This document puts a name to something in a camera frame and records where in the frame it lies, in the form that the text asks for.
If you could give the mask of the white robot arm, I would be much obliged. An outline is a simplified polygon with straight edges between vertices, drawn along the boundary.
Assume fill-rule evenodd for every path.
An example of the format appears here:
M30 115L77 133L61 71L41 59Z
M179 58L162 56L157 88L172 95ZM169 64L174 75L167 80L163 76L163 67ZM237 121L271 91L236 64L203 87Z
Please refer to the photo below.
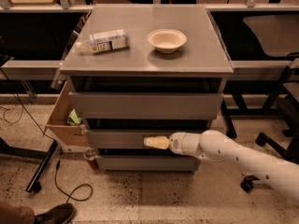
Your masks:
M174 154L199 161L233 161L281 194L299 201L299 165L261 151L239 145L223 133L172 133L144 139L144 145L170 149Z

